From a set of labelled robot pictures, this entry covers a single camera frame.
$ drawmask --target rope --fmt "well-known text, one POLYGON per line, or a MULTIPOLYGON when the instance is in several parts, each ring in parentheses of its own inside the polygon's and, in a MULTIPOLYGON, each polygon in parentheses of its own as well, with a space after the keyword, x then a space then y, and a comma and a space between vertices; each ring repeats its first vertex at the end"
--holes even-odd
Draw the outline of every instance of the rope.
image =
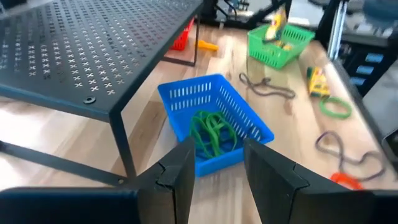
POLYGON ((381 164, 381 169, 379 172, 370 175, 369 177, 355 177, 350 175, 351 177, 355 178, 357 181, 359 182, 365 182, 365 181, 369 181, 369 180, 373 180, 376 177, 380 177, 382 176, 385 172, 386 172, 386 164, 384 163, 384 159, 382 158, 382 156, 380 155, 380 153, 378 152, 374 152, 374 151, 369 151, 366 152, 362 158, 360 160, 354 160, 351 158, 348 158, 345 156, 345 149, 344 149, 344 145, 343 145, 343 140, 341 140, 340 136, 334 132, 334 131, 326 131, 323 134, 321 134, 321 136, 319 136, 319 138, 315 141, 315 148, 317 150, 319 150, 320 152, 324 152, 327 153, 329 155, 332 155, 334 157, 337 157, 339 159, 338 161, 338 169, 340 172, 347 174, 347 172, 345 172, 344 169, 344 163, 349 163, 351 165, 354 166, 360 166, 362 163, 364 163, 364 161, 366 160, 366 158, 369 157, 373 157, 374 159, 377 159, 380 164, 381 164), (320 145, 320 141, 327 135, 333 136, 336 141, 337 141, 337 145, 338 145, 338 152, 335 152, 333 150, 324 148, 320 145))
POLYGON ((261 80, 261 82, 259 83, 253 83, 250 81, 249 77, 245 74, 245 73, 240 73, 239 74, 239 79, 241 82, 243 82, 244 84, 246 84, 255 94, 259 95, 259 96, 281 96, 284 97, 286 99, 293 99, 296 96, 296 93, 291 90, 290 88, 285 88, 285 87, 281 87, 281 86, 275 86, 275 85, 271 85, 269 84, 269 82, 271 81, 270 78, 263 78, 261 80), (256 87, 259 86, 268 86, 271 89, 274 90, 279 90, 279 91, 274 91, 274 92, 269 92, 269 93, 261 93, 259 91, 256 90, 256 87))

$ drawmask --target yellow object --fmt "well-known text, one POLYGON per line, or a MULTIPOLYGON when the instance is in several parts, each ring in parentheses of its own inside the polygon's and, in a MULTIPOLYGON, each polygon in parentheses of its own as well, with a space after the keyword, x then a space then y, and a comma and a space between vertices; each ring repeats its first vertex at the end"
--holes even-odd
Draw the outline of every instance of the yellow object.
POLYGON ((274 44, 275 44, 276 46, 278 46, 278 47, 284 49, 284 50, 292 50, 292 49, 293 49, 293 45, 291 45, 291 44, 289 44, 289 43, 282 42, 282 41, 280 41, 280 40, 275 41, 274 44))
POLYGON ((198 47, 207 50, 218 50, 218 46, 205 42, 204 40, 198 40, 198 47))
POLYGON ((321 68, 308 68, 308 89, 312 96, 330 96, 329 85, 321 68))
POLYGON ((266 40, 280 39, 282 32, 287 23, 285 6, 281 6, 272 18, 271 25, 266 32, 266 40))

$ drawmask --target red clip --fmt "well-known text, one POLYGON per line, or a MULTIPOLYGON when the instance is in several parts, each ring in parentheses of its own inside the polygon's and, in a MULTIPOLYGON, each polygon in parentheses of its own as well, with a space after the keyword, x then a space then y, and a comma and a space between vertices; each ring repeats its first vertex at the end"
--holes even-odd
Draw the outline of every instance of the red clip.
POLYGON ((362 185, 354 178, 341 173, 341 172, 337 172, 334 173, 331 177, 330 180, 334 181, 337 184, 346 184, 350 187, 353 188, 353 190, 363 190, 364 188, 362 187, 362 185))

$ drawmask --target red basket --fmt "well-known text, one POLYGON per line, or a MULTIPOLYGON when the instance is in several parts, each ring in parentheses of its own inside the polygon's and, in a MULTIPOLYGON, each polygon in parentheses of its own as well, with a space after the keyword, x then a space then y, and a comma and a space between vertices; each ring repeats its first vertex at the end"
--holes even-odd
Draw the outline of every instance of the red basket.
POLYGON ((187 45, 188 34, 192 28, 193 19, 189 22, 188 26, 184 29, 182 34, 174 41, 174 44, 171 50, 184 50, 185 46, 187 45))

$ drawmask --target light wood tabletop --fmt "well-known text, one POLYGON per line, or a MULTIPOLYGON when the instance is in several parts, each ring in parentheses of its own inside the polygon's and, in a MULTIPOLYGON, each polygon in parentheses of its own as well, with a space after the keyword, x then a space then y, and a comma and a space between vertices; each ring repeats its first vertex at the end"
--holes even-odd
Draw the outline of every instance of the light wood tabletop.
MULTIPOLYGON (((169 52, 167 55, 193 60, 194 36, 195 28, 190 33, 189 46, 184 52, 169 52)), ((217 44, 219 50, 199 50, 198 63, 194 68, 160 62, 123 110, 138 174, 177 144, 157 86, 212 73, 224 75, 268 125, 275 135, 275 139, 267 144, 269 147, 326 178, 338 170, 338 160, 318 152, 314 147, 316 138, 324 131, 336 131, 343 139, 346 156, 353 159, 360 159, 367 151, 381 152, 368 124, 318 42, 311 42, 298 59, 282 70, 274 70, 248 58, 245 31, 202 26, 200 38, 217 44), (320 112, 319 99, 308 95, 305 71, 308 66, 314 65, 325 69, 332 95, 344 99, 353 107, 348 119, 325 116, 320 112), (253 82, 269 77, 272 84, 294 90, 296 97, 286 100, 279 96, 257 96, 239 81, 241 72, 247 73, 253 82)), ((113 135, 106 123, 12 101, 0 102, 0 124, 2 141, 124 174, 113 135)), ((336 149, 333 141, 326 139, 323 144, 336 149)), ((379 168, 377 161, 372 160, 359 167, 346 166, 350 174, 357 176, 373 174, 379 168)), ((0 154, 0 189, 27 185, 104 186, 0 154)), ((389 164, 382 177, 363 185, 367 189, 398 189, 395 172, 389 164)), ((196 179, 189 223, 260 223, 243 163, 196 179)))

